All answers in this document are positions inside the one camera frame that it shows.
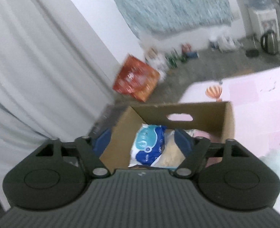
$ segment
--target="blue packaging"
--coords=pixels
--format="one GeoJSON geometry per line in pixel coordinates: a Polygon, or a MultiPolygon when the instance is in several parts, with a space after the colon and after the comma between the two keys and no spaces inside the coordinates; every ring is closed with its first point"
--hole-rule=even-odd
{"type": "Polygon", "coordinates": [[[198,58],[199,54],[196,51],[191,51],[186,53],[187,58],[198,58]]]}
{"type": "Polygon", "coordinates": [[[166,126],[142,124],[130,151],[129,167],[135,165],[151,166],[164,149],[166,126]]]}

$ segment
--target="white wall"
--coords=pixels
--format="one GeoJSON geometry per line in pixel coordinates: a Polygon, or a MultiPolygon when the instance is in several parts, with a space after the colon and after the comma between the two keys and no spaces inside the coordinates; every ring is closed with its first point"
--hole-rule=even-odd
{"type": "Polygon", "coordinates": [[[71,1],[119,63],[128,53],[143,59],[139,40],[124,21],[114,0],[71,1]]]}

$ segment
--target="cardboard box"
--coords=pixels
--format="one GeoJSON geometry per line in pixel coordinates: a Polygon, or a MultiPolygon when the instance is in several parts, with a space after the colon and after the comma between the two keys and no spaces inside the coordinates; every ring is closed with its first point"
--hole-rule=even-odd
{"type": "Polygon", "coordinates": [[[100,160],[113,172],[127,169],[130,149],[142,123],[166,125],[168,129],[199,129],[221,138],[234,138],[234,119],[229,102],[206,102],[188,104],[161,104],[128,106],[112,128],[111,141],[100,160]],[[190,114],[189,121],[171,121],[170,114],[190,114]]]}

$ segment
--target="cardboard box handle hole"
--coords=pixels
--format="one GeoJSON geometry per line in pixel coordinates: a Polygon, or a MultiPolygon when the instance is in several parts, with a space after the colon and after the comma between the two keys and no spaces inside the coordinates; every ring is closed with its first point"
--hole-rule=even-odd
{"type": "Polygon", "coordinates": [[[166,116],[168,120],[170,121],[174,121],[174,122],[178,122],[178,121],[184,121],[184,122],[191,122],[193,119],[193,117],[190,114],[186,114],[186,113],[173,113],[173,114],[169,114],[166,116]]]}

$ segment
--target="round black pad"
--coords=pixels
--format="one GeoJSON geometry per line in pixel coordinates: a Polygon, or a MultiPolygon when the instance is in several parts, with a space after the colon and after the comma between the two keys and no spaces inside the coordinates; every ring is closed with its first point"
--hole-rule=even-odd
{"type": "Polygon", "coordinates": [[[259,51],[257,49],[249,49],[245,52],[245,55],[249,58],[259,57],[259,51]]]}
{"type": "Polygon", "coordinates": [[[27,186],[35,189],[47,189],[60,181],[60,175],[54,170],[41,169],[29,172],[24,179],[27,186]]]}
{"type": "Polygon", "coordinates": [[[249,157],[224,156],[199,173],[198,186],[213,203],[233,210],[273,206],[280,192],[278,176],[250,152],[249,157]]]}
{"type": "Polygon", "coordinates": [[[3,190],[11,206],[55,209],[83,193],[86,178],[82,169],[64,162],[58,147],[58,153],[50,157],[38,157],[36,150],[7,173],[3,190]]]}

